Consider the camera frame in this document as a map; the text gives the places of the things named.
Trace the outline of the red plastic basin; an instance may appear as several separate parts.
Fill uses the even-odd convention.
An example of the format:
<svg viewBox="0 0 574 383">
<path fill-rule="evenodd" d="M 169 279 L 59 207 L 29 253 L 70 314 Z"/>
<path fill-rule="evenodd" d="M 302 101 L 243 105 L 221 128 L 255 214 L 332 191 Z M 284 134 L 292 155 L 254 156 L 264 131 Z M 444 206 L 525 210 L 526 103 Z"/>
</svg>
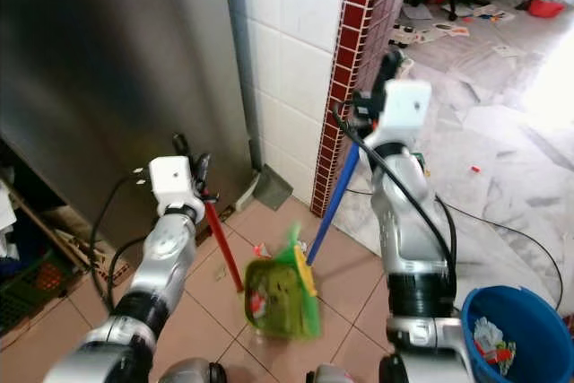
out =
<svg viewBox="0 0 574 383">
<path fill-rule="evenodd" d="M 565 9 L 565 3 L 558 0 L 528 0 L 525 2 L 527 13 L 536 18 L 556 18 Z"/>
</svg>

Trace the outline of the green plastic crate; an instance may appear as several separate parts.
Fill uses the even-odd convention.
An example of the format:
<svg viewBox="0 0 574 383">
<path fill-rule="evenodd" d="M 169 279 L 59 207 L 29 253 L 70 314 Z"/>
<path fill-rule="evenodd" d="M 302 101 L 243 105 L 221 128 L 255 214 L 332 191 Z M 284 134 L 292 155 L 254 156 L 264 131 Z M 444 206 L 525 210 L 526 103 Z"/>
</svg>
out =
<svg viewBox="0 0 574 383">
<path fill-rule="evenodd" d="M 46 301 L 57 296 L 61 286 L 60 268 L 55 253 L 47 251 L 33 264 L 22 269 L 8 281 L 1 283 L 0 328 L 1 335 L 15 328 Z"/>
</svg>

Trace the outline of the green dustpan with red handle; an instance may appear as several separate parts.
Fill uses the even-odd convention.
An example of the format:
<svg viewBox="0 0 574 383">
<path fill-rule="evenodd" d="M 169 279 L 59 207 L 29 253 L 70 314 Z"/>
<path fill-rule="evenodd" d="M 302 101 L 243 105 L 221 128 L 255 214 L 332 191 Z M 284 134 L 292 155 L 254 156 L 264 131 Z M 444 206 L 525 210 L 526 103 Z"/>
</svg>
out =
<svg viewBox="0 0 574 383">
<path fill-rule="evenodd" d="M 227 274 L 241 294 L 243 317 L 266 336 L 312 339 L 321 335 L 318 289 L 305 243 L 300 242 L 302 224 L 284 233 L 282 246 L 254 250 L 255 257 L 239 271 L 213 206 L 208 207 L 213 239 L 224 257 Z"/>
</svg>

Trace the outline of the rubbish in bucket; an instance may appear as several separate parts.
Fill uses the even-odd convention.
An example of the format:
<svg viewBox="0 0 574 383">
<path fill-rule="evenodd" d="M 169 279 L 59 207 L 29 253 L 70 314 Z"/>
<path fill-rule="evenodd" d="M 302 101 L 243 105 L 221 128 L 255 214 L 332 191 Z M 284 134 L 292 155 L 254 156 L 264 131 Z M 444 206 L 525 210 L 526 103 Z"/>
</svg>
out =
<svg viewBox="0 0 574 383">
<path fill-rule="evenodd" d="M 517 344 L 505 341 L 503 331 L 486 317 L 477 318 L 472 334 L 472 344 L 480 358 L 483 358 L 488 365 L 495 367 L 500 375 L 508 375 L 509 368 L 516 358 Z"/>
</svg>

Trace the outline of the blue plastic bucket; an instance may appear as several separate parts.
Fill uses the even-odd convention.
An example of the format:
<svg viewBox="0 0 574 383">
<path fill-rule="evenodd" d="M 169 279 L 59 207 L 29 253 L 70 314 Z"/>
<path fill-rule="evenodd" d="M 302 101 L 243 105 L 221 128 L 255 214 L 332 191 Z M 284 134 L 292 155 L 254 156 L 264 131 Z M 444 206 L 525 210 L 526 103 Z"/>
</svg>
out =
<svg viewBox="0 0 574 383">
<path fill-rule="evenodd" d="M 487 318 L 516 343 L 508 374 L 481 358 L 474 346 L 475 322 Z M 570 383 L 574 341 L 548 301 L 521 286 L 483 286 L 467 294 L 462 306 L 463 337 L 476 383 Z"/>
</svg>

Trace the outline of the wooden shelf frame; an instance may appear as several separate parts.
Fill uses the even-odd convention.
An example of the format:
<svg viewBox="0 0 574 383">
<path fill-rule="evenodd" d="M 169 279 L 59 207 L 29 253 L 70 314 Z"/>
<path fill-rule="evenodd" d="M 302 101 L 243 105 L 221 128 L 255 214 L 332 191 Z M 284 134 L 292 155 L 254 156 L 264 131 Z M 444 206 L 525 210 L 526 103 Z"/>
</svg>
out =
<svg viewBox="0 0 574 383">
<path fill-rule="evenodd" d="M 66 263 L 81 264 L 74 247 L 74 229 L 63 212 L 65 203 L 58 198 L 36 171 L 16 162 L 0 167 L 0 178 L 13 204 L 17 222 L 15 240 L 25 259 L 37 259 L 49 250 L 60 253 Z"/>
</svg>

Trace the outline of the stainless steel fridge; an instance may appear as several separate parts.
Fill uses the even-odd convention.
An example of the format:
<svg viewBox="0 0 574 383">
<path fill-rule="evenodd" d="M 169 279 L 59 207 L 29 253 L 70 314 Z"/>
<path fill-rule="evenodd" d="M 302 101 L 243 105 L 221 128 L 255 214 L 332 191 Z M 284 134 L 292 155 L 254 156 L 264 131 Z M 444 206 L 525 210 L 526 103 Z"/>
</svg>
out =
<svg viewBox="0 0 574 383">
<path fill-rule="evenodd" d="M 0 132 L 30 169 L 119 245 L 151 230 L 128 171 L 209 153 L 222 205 L 254 181 L 229 0 L 3 0 Z"/>
</svg>

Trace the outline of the blue broom handle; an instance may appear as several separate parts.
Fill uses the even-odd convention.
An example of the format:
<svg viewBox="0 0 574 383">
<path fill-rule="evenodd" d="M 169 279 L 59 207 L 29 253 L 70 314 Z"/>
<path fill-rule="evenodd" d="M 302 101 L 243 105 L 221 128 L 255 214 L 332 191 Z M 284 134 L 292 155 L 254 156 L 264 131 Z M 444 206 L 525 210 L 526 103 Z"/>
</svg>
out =
<svg viewBox="0 0 574 383">
<path fill-rule="evenodd" d="M 315 240 L 313 240 L 310 251 L 308 252 L 307 261 L 305 261 L 308 265 L 313 265 L 313 261 L 318 257 L 321 245 L 323 245 L 329 228 L 332 226 L 334 215 L 339 211 L 342 198 L 344 198 L 345 193 L 347 193 L 347 188 L 350 181 L 352 181 L 356 165 L 358 164 L 358 161 L 360 161 L 360 146 L 356 143 L 350 143 L 349 148 L 345 153 L 345 157 L 347 157 L 347 159 L 345 159 L 345 163 L 340 171 L 339 179 L 334 186 L 331 200 L 329 200 L 323 219 L 321 219 L 321 223 L 319 224 L 317 236 Z"/>
</svg>

